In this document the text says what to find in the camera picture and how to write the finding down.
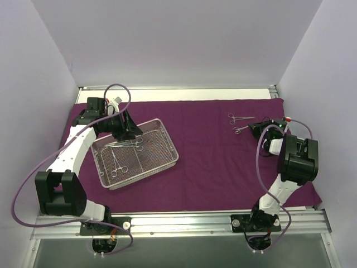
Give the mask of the steel forceps clamp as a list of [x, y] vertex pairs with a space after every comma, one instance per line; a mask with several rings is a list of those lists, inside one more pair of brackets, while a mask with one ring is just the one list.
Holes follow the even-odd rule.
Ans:
[[121, 166], [117, 160], [117, 157], [114, 153], [114, 151], [111, 149], [113, 161], [114, 161], [114, 169], [111, 171], [110, 175], [111, 177], [115, 178], [118, 175], [118, 172], [121, 171], [122, 173], [127, 173], [128, 168], [126, 166]]
[[141, 137], [139, 137], [133, 141], [129, 141], [128, 146], [121, 146], [121, 147], [132, 147], [132, 148], [135, 148], [137, 151], [142, 151], [143, 150], [142, 142], [143, 142], [143, 139]]
[[230, 124], [231, 125], [235, 125], [236, 122], [238, 121], [242, 121], [242, 120], [247, 120], [247, 119], [255, 119], [255, 117], [239, 117], [239, 116], [235, 116], [234, 114], [232, 113], [229, 113], [228, 114], [228, 118], [230, 119]]

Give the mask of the steel tweezers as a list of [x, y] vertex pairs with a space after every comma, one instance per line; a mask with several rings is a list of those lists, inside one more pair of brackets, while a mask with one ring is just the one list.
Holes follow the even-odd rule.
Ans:
[[104, 147], [121, 147], [121, 146], [128, 146], [128, 145], [129, 143], [127, 142], [111, 142], [104, 145]]

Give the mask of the wire mesh instrument tray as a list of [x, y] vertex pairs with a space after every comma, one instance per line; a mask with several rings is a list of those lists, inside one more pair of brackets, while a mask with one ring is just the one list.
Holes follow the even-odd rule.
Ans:
[[[102, 187], [109, 190], [123, 188], [171, 168], [178, 161], [179, 153], [160, 119], [155, 118], [141, 123], [139, 128], [143, 133], [136, 135], [136, 138], [141, 137], [143, 139], [142, 151], [137, 151], [132, 147], [104, 147], [108, 143], [118, 142], [111, 135], [99, 138], [91, 145]], [[114, 151], [119, 164], [128, 168], [127, 173], [119, 171], [115, 178], [110, 175], [114, 169], [111, 149]]]

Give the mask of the purple cloth wrap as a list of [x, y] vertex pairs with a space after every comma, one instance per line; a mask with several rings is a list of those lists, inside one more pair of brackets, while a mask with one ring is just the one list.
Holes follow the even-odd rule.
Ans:
[[[236, 135], [228, 114], [255, 117], [239, 125], [284, 116], [283, 100], [207, 100], [133, 102], [135, 123], [158, 118], [165, 125], [179, 159], [174, 167], [124, 188], [102, 187], [91, 152], [79, 180], [88, 199], [113, 213], [251, 209], [264, 193], [255, 168], [257, 140], [250, 131]], [[266, 187], [276, 179], [277, 158], [259, 157]]]

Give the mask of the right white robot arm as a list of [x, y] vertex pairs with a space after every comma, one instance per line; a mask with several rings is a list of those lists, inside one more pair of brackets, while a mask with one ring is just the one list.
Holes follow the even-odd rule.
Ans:
[[[307, 129], [310, 137], [306, 139], [287, 133], [288, 122], [307, 126], [289, 117], [248, 125], [253, 137], [258, 140], [255, 168], [258, 181], [264, 190], [264, 195], [258, 199], [247, 218], [250, 228], [256, 231], [273, 226], [278, 221], [279, 212], [290, 196], [317, 177], [318, 141], [313, 138], [310, 128]], [[261, 149], [270, 155], [278, 156], [277, 177], [270, 188], [264, 185], [260, 174]]]

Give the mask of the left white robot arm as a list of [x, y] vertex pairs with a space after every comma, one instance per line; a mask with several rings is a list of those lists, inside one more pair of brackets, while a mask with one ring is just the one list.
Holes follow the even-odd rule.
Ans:
[[112, 229], [109, 207], [87, 198], [79, 172], [99, 134], [111, 133], [119, 142], [132, 140], [142, 134], [127, 111], [120, 113], [121, 101], [119, 97], [110, 102], [104, 98], [90, 97], [86, 108], [73, 119], [65, 149], [46, 171], [39, 171], [35, 176], [42, 214], [93, 221], [93, 228], [100, 234]]

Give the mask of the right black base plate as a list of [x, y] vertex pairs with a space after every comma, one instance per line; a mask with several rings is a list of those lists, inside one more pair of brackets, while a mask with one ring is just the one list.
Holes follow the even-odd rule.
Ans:
[[270, 214], [253, 217], [250, 214], [232, 214], [231, 228], [234, 233], [253, 232], [280, 232], [282, 230], [278, 216]]

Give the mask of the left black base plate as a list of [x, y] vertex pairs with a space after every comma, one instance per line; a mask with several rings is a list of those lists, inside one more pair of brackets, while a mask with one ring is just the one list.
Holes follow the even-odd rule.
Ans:
[[81, 222], [81, 236], [125, 235], [130, 231], [131, 217], [106, 217], [103, 221], [85, 220]]

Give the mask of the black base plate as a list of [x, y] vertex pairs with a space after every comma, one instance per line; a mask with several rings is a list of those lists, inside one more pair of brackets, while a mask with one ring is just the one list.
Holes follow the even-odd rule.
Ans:
[[270, 214], [253, 217], [250, 214], [232, 214], [231, 228], [234, 233], [253, 232], [280, 232], [282, 230], [278, 216]]
[[81, 222], [81, 236], [125, 235], [130, 231], [131, 217], [106, 217], [103, 221], [85, 220]]

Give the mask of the back aluminium rail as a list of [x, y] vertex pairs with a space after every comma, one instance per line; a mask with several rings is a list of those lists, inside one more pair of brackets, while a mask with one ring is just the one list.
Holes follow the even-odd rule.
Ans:
[[84, 86], [79, 87], [80, 90], [105, 90], [109, 85], [94, 85], [94, 86]]

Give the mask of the front aluminium rail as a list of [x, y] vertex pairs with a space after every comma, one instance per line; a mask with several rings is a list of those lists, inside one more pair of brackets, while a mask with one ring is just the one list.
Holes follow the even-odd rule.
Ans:
[[[331, 233], [327, 214], [324, 210], [302, 207], [292, 208], [292, 218], [286, 235]], [[210, 212], [167, 212], [167, 213], [126, 213], [114, 214], [113, 218], [130, 217], [131, 234], [134, 238], [147, 237], [193, 237], [193, 236], [233, 236], [242, 235], [231, 231], [232, 214], [248, 214], [248, 210], [221, 210]], [[38, 216], [36, 224], [67, 221], [54, 216]], [[71, 239], [90, 238], [80, 236], [80, 223], [34, 228], [31, 239]]]

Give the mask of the steel surgical scissors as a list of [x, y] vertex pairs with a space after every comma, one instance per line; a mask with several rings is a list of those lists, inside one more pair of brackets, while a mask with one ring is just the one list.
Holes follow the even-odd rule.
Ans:
[[244, 127], [233, 127], [233, 131], [236, 135], [240, 134], [243, 130], [249, 128], [249, 126]]

